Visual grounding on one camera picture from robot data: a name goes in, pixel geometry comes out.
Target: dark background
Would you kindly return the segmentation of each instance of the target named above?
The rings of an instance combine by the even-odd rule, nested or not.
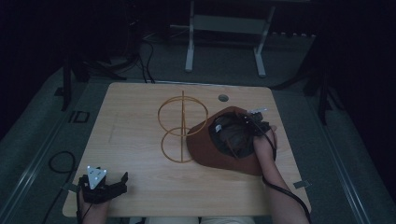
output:
[[[225,14],[233,9],[233,1],[228,2]],[[189,1],[185,0],[17,0],[0,4],[0,138],[43,82],[62,67],[66,55],[83,52],[93,60],[105,61],[111,54],[125,54],[123,44],[117,42],[129,41],[132,50],[137,50],[145,29],[157,30],[166,38],[167,24],[188,24],[189,17]],[[214,7],[213,1],[207,4],[205,7],[203,1],[201,7]],[[312,78],[329,75],[395,200],[395,2],[277,5],[271,31],[317,36],[304,66],[316,68]],[[77,76],[87,80],[82,74]]]

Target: brown hat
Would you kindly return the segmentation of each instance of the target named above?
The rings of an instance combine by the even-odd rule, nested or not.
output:
[[[186,138],[191,157],[203,166],[262,175],[253,147],[254,134],[241,119],[245,115],[246,110],[230,106],[191,128],[189,133],[195,133],[205,125]]]

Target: gray floor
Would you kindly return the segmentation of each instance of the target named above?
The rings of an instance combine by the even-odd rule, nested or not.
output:
[[[147,40],[154,46],[149,69],[157,82],[268,87],[295,75],[313,38],[269,36],[262,54],[268,74],[266,78],[257,76],[253,51],[247,46],[249,43],[243,47],[214,45],[207,39],[198,39],[193,71],[185,73],[185,36],[178,35],[170,42],[163,42],[152,35]],[[141,52],[146,62],[149,45],[143,45]],[[128,77],[128,82],[143,80],[138,67],[120,72],[120,75]],[[53,173],[47,163],[51,156],[63,150],[73,152],[79,161],[106,88],[112,81],[101,76],[93,76],[89,83],[74,81],[73,101],[65,112],[60,111],[62,98],[53,96],[62,85],[62,72],[54,74],[43,85],[0,143],[0,218],[7,218],[2,223],[40,223],[43,220],[66,179],[66,175]],[[347,113],[333,106],[327,111],[329,125],[321,125],[316,114],[318,97],[304,96],[304,83],[303,80],[273,93],[302,178],[311,184],[306,191],[313,208],[313,222],[396,223],[395,204],[382,185]],[[68,122],[72,111],[90,112],[90,119],[87,123]],[[43,158],[35,160],[39,153],[44,155]],[[60,170],[67,170],[71,160],[64,155],[53,164]],[[37,175],[24,173],[28,168],[36,170]],[[47,223],[76,223],[74,218],[62,215],[65,195],[61,194]],[[256,217],[256,221],[271,223],[269,217]],[[119,218],[108,221],[128,222],[128,219]]]

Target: table top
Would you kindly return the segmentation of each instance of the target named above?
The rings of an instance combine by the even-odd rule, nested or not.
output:
[[[226,95],[229,100],[220,101],[220,95],[223,98]],[[181,96],[194,98],[202,104],[187,100],[163,105],[167,100]],[[291,191],[310,210],[305,189],[293,186],[293,183],[301,181],[301,177],[276,102],[269,89],[260,87],[111,84],[74,184],[87,174],[88,165],[107,169],[106,183],[109,185],[119,182],[128,172],[128,192],[112,200],[111,217],[269,215],[267,195],[260,177],[204,167],[189,161],[188,150],[183,147],[185,138],[166,134],[163,127],[168,131],[174,129],[172,132],[181,127],[182,107],[187,128],[204,121],[203,105],[209,117],[228,106],[246,110],[267,108],[262,112],[263,120],[277,126],[276,165]],[[64,203],[64,215],[74,217],[76,211],[76,195],[69,192]]]

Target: person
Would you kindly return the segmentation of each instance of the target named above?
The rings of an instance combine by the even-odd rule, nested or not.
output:
[[[265,179],[274,185],[281,187],[282,189],[290,190],[287,186],[282,175],[276,167],[274,161],[274,152],[271,144],[268,142],[276,141],[276,127],[272,126],[272,130],[269,130],[265,136],[255,136],[253,140],[253,146],[262,167],[262,173]],[[302,207],[291,197],[284,193],[281,193],[275,189],[266,187],[271,216],[273,223],[295,223],[295,224],[306,224],[309,223],[305,216]],[[84,215],[83,224],[104,224],[106,223],[106,217],[110,201],[100,204],[89,204],[81,202],[81,214]],[[164,224],[164,223],[199,223],[197,217],[149,217],[146,219],[146,224]],[[202,217],[201,224],[251,224],[254,223],[252,217]]]

